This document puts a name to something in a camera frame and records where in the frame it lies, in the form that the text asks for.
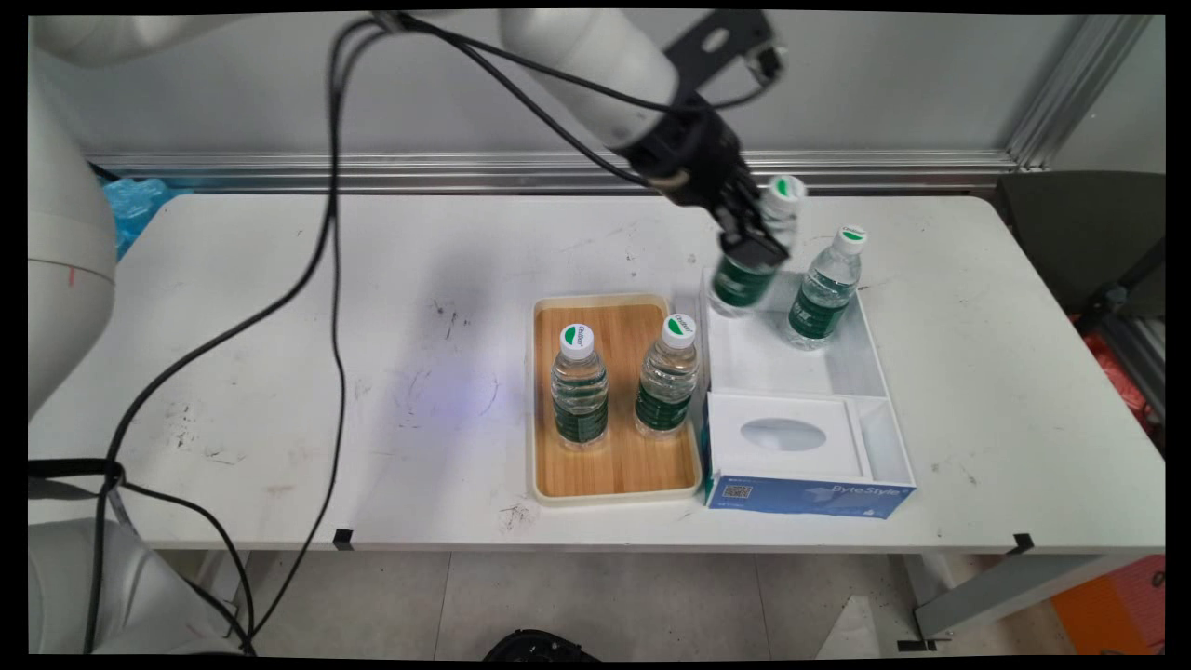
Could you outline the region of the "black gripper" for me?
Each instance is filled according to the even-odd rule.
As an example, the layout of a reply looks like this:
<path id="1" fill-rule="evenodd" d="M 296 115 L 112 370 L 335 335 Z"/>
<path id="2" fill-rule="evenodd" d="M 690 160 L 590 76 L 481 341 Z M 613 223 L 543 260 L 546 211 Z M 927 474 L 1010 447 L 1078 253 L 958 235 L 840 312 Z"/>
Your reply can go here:
<path id="1" fill-rule="evenodd" d="M 771 233 L 777 225 L 777 177 L 755 182 L 738 136 L 705 100 L 687 112 L 663 112 L 637 139 L 618 145 L 632 170 L 680 207 L 705 208 L 718 219 L 718 242 L 742 267 L 782 267 L 790 250 Z"/>

